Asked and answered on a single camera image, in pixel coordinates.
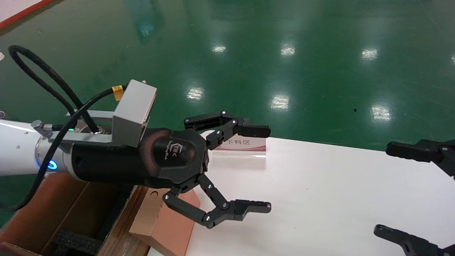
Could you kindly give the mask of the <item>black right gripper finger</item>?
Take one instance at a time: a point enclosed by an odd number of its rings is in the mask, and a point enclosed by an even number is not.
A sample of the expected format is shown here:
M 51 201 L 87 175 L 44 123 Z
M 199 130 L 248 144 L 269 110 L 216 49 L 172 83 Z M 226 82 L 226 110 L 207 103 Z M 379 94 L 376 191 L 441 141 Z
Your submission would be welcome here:
M 440 248 L 421 237 L 385 225 L 376 225 L 374 235 L 402 247 L 406 256 L 454 256 L 455 245 Z
M 438 142 L 421 139 L 416 144 L 390 142 L 386 154 L 419 162 L 433 162 L 448 176 L 455 176 L 455 140 Z

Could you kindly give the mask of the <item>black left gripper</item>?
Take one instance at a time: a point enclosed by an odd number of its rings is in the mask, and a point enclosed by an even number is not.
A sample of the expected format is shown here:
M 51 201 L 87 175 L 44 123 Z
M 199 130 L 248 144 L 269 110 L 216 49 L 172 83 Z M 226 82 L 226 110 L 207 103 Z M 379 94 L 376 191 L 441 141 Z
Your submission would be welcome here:
M 85 182 L 193 188 L 206 171 L 206 140 L 192 129 L 146 129 L 136 147 L 74 144 L 70 175 Z

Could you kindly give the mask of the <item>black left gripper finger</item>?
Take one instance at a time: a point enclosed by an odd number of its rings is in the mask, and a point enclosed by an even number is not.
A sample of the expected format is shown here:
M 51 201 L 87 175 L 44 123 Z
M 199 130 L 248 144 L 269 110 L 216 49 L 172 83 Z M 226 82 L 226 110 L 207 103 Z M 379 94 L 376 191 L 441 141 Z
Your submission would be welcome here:
M 215 205 L 215 208 L 208 213 L 178 197 L 179 194 L 187 192 L 189 189 L 195 188 L 198 185 Z M 249 212 L 269 213 L 272 210 L 272 205 L 269 202 L 239 199 L 227 201 L 205 174 L 199 174 L 194 178 L 190 178 L 182 186 L 173 186 L 162 199 L 166 206 L 173 211 L 208 229 L 226 220 L 242 222 Z
M 267 125 L 255 125 L 248 118 L 239 118 L 226 111 L 198 115 L 184 119 L 184 128 L 196 132 L 211 130 L 206 136 L 206 147 L 215 150 L 224 142 L 223 150 L 266 150 L 266 139 L 271 134 Z

